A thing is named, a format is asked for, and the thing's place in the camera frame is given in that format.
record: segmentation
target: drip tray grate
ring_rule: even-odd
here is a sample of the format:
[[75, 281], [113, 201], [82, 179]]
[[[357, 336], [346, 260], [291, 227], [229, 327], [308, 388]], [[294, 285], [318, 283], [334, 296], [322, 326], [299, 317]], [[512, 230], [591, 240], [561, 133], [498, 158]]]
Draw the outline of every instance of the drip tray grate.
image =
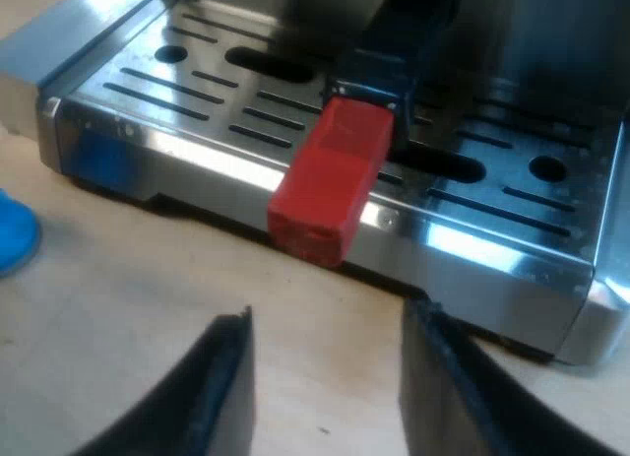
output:
[[[321, 113], [330, 59], [220, 19], [178, 4], [74, 96], [289, 164]], [[445, 80], [418, 91], [409, 149], [383, 167], [378, 198], [593, 261], [619, 113]]]

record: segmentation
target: round hole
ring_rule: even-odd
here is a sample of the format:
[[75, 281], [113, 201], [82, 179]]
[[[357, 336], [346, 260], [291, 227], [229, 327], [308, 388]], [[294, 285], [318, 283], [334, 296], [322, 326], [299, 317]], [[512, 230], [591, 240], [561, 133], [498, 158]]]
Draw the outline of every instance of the round hole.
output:
[[539, 156], [531, 161], [530, 172], [545, 182], [561, 182], [567, 177], [564, 163], [548, 156]]
[[156, 59], [165, 64], [176, 64], [188, 57], [188, 51], [181, 45], [165, 45], [156, 51]]

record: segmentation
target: wooden table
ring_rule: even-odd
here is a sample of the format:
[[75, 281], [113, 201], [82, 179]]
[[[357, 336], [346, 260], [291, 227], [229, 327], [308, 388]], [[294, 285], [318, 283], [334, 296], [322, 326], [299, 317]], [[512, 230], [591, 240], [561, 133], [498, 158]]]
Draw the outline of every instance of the wooden table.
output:
[[[0, 0], [0, 35], [55, 0]], [[255, 312], [254, 455], [405, 455], [400, 297], [196, 215], [80, 188], [0, 133], [0, 188], [30, 205], [38, 254], [0, 280], [0, 454], [63, 455], [112, 423], [219, 313]], [[630, 335], [599, 369], [484, 343], [531, 392], [630, 452]]]

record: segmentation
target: drip tray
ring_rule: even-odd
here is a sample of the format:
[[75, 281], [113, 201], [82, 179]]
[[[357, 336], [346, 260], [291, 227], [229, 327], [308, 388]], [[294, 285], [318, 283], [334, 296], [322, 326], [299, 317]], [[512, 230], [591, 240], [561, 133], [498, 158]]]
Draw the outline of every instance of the drip tray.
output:
[[[62, 171], [266, 229], [331, 57], [179, 3], [64, 97]], [[453, 72], [418, 91], [348, 261], [556, 355], [587, 299], [620, 113]]]

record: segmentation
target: red object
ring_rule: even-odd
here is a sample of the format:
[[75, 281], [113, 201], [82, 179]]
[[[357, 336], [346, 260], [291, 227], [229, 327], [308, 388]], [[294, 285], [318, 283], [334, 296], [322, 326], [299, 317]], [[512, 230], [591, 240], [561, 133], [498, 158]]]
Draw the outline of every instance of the red object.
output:
[[279, 247], [321, 266], [342, 263], [393, 127], [385, 108], [331, 98], [269, 202], [268, 229]]

